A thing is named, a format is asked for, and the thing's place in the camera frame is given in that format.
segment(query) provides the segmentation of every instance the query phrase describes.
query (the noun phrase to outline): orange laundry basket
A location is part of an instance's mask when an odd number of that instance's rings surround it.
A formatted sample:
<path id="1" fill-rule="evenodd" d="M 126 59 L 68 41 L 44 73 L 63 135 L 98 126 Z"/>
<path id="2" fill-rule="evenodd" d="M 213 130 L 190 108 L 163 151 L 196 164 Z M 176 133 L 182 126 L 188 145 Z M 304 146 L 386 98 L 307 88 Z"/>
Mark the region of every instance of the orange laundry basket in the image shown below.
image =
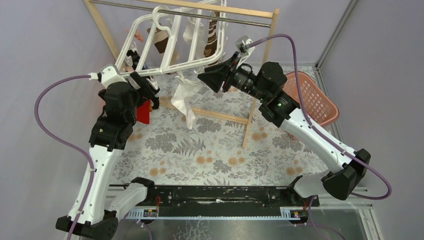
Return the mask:
<path id="1" fill-rule="evenodd" d="M 339 110 L 336 105 L 330 101 L 330 99 L 321 91 L 321 89 L 315 84 L 312 78 L 299 71 L 299 81 L 301 93 L 303 96 L 303 102 L 306 107 L 307 114 L 321 127 L 328 126 L 334 123 L 339 118 Z M 286 74 L 287 82 L 282 88 L 290 97 L 299 101 L 298 87 L 296 86 L 295 72 Z M 296 137 L 288 133 L 294 140 L 298 140 Z"/>

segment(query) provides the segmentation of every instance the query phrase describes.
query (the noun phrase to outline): floral pattern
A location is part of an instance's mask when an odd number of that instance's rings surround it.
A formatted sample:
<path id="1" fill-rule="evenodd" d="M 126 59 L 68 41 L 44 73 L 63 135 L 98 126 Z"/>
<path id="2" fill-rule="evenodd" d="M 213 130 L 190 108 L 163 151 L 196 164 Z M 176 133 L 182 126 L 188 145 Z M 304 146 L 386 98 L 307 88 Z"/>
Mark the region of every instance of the floral pattern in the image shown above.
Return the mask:
<path id="1" fill-rule="evenodd" d="M 259 66 L 253 66 L 255 72 Z M 292 67 L 283 67 L 284 73 Z M 311 66 L 299 70 L 315 79 Z M 190 70 L 186 78 L 197 81 Z M 172 75 L 158 78 L 160 99 L 169 101 L 178 81 Z M 214 93 L 202 87 L 192 97 L 193 107 L 247 118 L 252 98 L 235 88 Z M 158 185 L 248 185 L 286 186 L 296 176 L 327 169 L 303 143 L 266 121 L 258 110 L 253 114 L 247 146 L 242 149 L 246 125 L 197 115 L 193 129 L 176 109 L 160 107 L 150 113 L 150 124 L 137 123 L 118 160 L 111 183 L 129 183 L 135 177 Z"/>

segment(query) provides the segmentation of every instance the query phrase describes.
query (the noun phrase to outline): clothespin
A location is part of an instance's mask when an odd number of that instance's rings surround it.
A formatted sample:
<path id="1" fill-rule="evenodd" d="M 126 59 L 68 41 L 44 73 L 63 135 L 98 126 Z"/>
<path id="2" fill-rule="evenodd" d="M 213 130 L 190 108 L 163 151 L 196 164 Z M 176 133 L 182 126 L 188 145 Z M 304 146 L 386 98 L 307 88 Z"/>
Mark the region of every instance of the clothespin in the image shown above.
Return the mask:
<path id="1" fill-rule="evenodd" d="M 138 30 L 135 31 L 134 38 L 137 39 L 138 41 L 142 42 L 142 43 L 145 41 L 145 39 L 143 38 L 142 34 Z"/>

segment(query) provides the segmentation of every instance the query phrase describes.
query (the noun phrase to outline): red cloth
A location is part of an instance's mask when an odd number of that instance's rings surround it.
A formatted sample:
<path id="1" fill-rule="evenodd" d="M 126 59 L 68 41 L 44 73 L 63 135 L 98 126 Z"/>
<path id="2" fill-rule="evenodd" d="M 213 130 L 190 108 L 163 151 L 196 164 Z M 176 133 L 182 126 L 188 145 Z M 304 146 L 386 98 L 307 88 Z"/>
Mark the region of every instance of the red cloth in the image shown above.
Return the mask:
<path id="1" fill-rule="evenodd" d="M 150 123 L 150 100 L 147 100 L 142 106 L 137 108 L 137 121 L 149 124 Z"/>

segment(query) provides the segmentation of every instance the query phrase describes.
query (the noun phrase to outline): gray floor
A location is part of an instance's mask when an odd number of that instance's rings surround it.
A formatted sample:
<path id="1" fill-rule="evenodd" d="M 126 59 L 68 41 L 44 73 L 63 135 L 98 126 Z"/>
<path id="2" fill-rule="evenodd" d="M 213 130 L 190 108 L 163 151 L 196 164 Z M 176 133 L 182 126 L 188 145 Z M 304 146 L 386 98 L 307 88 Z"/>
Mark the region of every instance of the gray floor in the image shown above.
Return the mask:
<path id="1" fill-rule="evenodd" d="M 347 240 L 367 239 L 359 214 L 351 210 L 313 210 L 314 222 L 340 231 Z M 147 230 L 135 220 L 121 222 L 114 240 L 148 240 Z M 312 225 L 294 227 L 278 220 L 156 220 L 148 225 L 154 240 L 315 240 Z M 337 234 L 318 228 L 328 240 Z"/>

